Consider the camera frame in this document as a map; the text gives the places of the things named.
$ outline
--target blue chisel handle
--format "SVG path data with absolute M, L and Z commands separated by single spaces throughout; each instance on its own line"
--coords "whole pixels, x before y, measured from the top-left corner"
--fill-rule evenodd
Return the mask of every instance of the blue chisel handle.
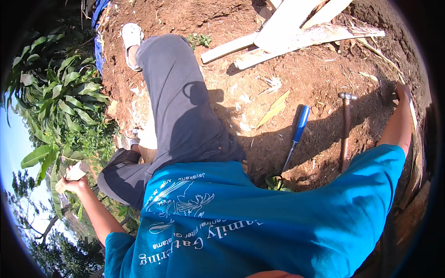
M 300 137 L 303 134 L 304 127 L 307 123 L 307 118 L 309 117 L 309 112 L 311 111 L 311 108 L 307 105 L 303 106 L 303 109 L 301 110 L 300 118 L 298 119 L 297 128 L 295 130 L 295 135 L 293 141 L 295 143 L 298 143 L 300 141 Z

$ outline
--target hammer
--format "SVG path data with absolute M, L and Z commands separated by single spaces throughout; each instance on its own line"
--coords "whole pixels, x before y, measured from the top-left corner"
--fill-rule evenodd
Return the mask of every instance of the hammer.
M 338 97 L 343 100 L 343 138 L 341 140 L 340 170 L 346 170 L 346 158 L 348 156 L 349 128 L 351 127 L 351 115 L 349 101 L 355 101 L 356 95 L 350 93 L 338 93 Z

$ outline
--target white crocs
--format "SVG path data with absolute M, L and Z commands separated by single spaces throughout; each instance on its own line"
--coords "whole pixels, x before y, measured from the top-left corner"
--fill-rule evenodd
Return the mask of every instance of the white crocs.
M 133 45 L 141 45 L 141 42 L 144 40 L 144 33 L 141 27 L 135 23 L 125 24 L 124 27 L 122 27 L 122 39 L 124 40 L 125 61 L 127 62 L 127 66 L 134 71 L 142 70 L 138 65 L 131 66 L 128 62 L 128 49 Z

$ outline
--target chisel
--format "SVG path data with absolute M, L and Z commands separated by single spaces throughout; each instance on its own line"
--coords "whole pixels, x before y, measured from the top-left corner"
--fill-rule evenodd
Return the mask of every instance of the chisel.
M 286 163 L 284 164 L 283 170 L 281 172 L 284 172 L 286 170 L 287 163 L 289 162 L 289 158 L 291 158 L 292 152 L 294 151 L 295 144 L 297 144 L 300 141 L 300 137 L 303 134 L 303 130 L 304 127 L 306 126 L 307 117 L 309 117 L 310 111 L 311 108 L 307 105 L 303 106 L 303 109 L 301 109 L 300 117 L 298 118 L 297 128 L 295 129 L 294 138 L 292 139 L 294 143 L 292 144 L 291 151 L 287 156 Z

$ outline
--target brown soil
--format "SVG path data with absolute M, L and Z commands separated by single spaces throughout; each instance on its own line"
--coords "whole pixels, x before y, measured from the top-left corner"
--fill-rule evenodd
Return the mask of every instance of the brown soil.
M 129 109 L 135 101 L 139 117 L 136 122 L 147 122 L 150 99 L 146 93 L 142 74 L 130 70 L 125 63 L 124 47 L 120 36 L 123 24 L 134 22 L 141 26 L 145 38 L 152 35 L 173 33 L 188 36 L 203 33 L 212 37 L 210 48 L 257 31 L 261 24 L 256 15 L 265 5 L 264 0 L 114 0 L 106 21 L 100 30 L 104 38 L 106 62 L 103 68 L 106 92 L 119 101 L 116 118 L 121 132 L 135 127 Z M 413 137 L 416 147 L 421 146 L 421 130 L 424 107 L 429 102 L 427 78 L 423 62 L 399 16 L 384 1 L 355 0 L 335 18 L 337 24 L 357 18 L 379 27 L 386 37 L 377 38 L 378 47 L 394 61 L 404 73 L 404 80 L 412 87 L 419 120 L 418 133 Z M 249 175 L 256 185 L 262 185 L 264 177 L 280 174 L 292 144 L 295 130 L 295 113 L 299 105 L 309 105 L 311 114 L 300 143 L 296 146 L 283 173 L 286 186 L 295 191 L 305 191 L 327 184 L 338 176 L 341 134 L 343 128 L 342 102 L 338 92 L 355 93 L 359 99 L 351 103 L 351 122 L 348 158 L 373 147 L 380 139 L 383 128 L 394 110 L 391 94 L 398 80 L 397 72 L 369 50 L 355 45 L 337 53 L 320 45 L 301 49 L 263 62 L 253 68 L 239 71 L 233 65 L 235 58 L 248 49 L 230 54 L 203 65 L 200 54 L 207 51 L 198 46 L 196 59 L 202 67 L 215 113 L 222 118 L 229 131 L 238 134 L 249 161 Z M 372 74 L 378 82 L 358 72 Z M 258 95 L 268 88 L 258 76 L 279 77 L 282 88 L 267 95 Z M 233 94 L 231 87 L 238 84 Z M 145 92 L 136 96 L 130 88 L 136 86 Z M 286 108 L 259 129 L 249 133 L 239 128 L 241 114 L 248 125 L 256 125 L 279 96 L 290 89 Z M 251 103 L 239 97 L 248 94 Z M 241 105 L 236 111 L 235 103 Z M 397 204 L 405 191 L 411 171 L 412 149 L 406 161 L 397 188 Z

